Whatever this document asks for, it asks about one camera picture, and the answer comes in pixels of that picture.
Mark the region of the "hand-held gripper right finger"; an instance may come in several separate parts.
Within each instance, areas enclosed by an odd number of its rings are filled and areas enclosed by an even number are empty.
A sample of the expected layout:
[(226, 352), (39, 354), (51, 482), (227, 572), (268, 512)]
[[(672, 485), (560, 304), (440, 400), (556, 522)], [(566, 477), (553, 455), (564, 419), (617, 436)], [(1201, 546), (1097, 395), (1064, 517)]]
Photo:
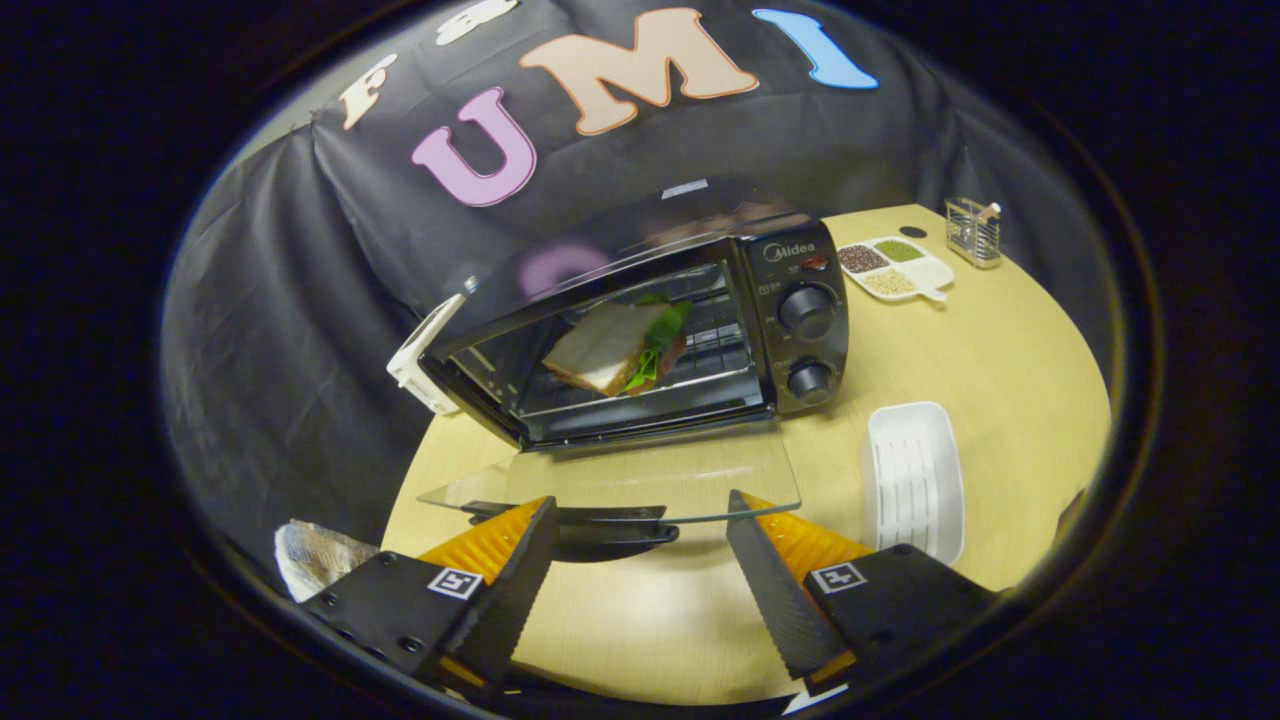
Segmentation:
[(765, 629), (812, 693), (902, 675), (998, 597), (911, 544), (870, 550), (740, 489), (728, 510), (727, 541)]

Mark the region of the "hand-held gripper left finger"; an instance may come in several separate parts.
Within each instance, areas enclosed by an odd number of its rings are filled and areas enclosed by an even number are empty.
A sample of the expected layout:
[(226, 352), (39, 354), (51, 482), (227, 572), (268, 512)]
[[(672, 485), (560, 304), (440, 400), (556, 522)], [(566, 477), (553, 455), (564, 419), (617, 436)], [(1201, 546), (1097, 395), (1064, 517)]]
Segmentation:
[(497, 693), (550, 569), (558, 515), (556, 500), (543, 496), (419, 557), (375, 553), (303, 607), (415, 680)]

